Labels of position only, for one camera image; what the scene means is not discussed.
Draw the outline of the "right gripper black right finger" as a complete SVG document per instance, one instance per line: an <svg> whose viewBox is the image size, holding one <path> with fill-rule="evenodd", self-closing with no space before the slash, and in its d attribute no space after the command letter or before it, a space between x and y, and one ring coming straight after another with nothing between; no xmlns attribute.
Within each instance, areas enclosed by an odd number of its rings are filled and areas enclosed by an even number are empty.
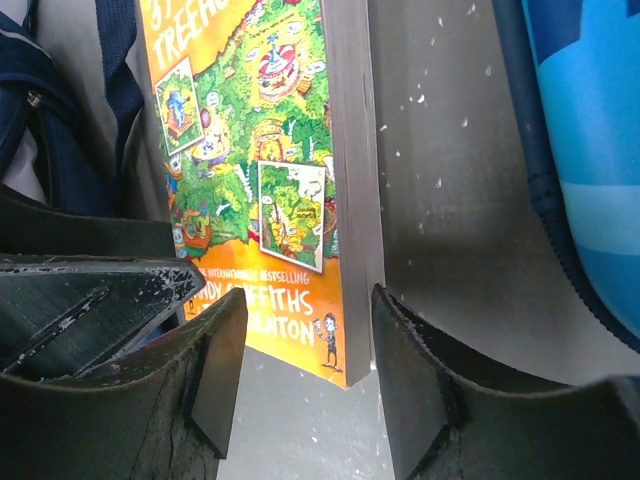
<svg viewBox="0 0 640 480"><path fill-rule="evenodd" d="M376 286L372 327L399 479L635 479L639 380L569 386L465 345Z"/></svg>

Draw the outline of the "orange Treehouse book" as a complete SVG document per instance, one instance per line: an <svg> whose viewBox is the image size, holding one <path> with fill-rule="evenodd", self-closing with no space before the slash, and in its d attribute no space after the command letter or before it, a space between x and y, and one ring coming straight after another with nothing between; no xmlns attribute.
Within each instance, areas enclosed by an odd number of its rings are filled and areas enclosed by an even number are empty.
<svg viewBox="0 0 640 480"><path fill-rule="evenodd" d="M328 1L144 1L176 253L194 319L244 291L249 347L342 389L371 369L368 232L348 197Z"/></svg>

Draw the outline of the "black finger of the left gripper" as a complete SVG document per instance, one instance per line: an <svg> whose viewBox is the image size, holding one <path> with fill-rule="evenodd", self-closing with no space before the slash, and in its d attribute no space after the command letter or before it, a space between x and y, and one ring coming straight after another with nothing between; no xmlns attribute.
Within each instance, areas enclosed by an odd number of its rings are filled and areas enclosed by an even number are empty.
<svg viewBox="0 0 640 480"><path fill-rule="evenodd" d="M1 371L82 375L131 351L204 285L179 259L4 255Z"/></svg>

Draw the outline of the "navy blue backpack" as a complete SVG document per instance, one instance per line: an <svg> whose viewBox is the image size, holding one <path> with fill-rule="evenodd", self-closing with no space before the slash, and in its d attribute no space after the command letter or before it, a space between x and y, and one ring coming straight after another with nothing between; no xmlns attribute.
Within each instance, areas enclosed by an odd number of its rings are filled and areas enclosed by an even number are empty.
<svg viewBox="0 0 640 480"><path fill-rule="evenodd" d="M81 144L86 120L70 82L36 38L38 2L1 16L1 185L64 213L112 217L121 201L125 145L143 107L126 56L137 36L130 1L97 1L104 96L115 116L115 173L103 178Z"/></svg>

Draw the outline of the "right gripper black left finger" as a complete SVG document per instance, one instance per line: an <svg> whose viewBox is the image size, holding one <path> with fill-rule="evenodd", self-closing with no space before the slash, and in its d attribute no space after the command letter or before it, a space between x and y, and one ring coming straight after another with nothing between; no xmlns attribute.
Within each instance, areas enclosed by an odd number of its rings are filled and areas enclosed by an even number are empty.
<svg viewBox="0 0 640 480"><path fill-rule="evenodd" d="M226 459L248 309L197 318L79 378L1 377L4 479L214 479Z"/></svg>

